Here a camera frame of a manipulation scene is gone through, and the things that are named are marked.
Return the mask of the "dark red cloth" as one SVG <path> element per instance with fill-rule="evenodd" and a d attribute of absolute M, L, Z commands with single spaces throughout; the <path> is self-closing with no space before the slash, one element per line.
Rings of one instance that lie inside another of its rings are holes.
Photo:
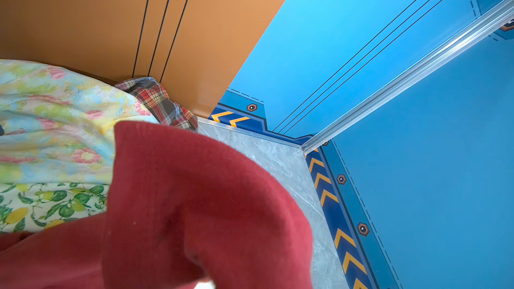
<path fill-rule="evenodd" d="M 1 237 L 2 288 L 311 288 L 313 234 L 290 193 L 215 139 L 115 125 L 102 214 Z"/>

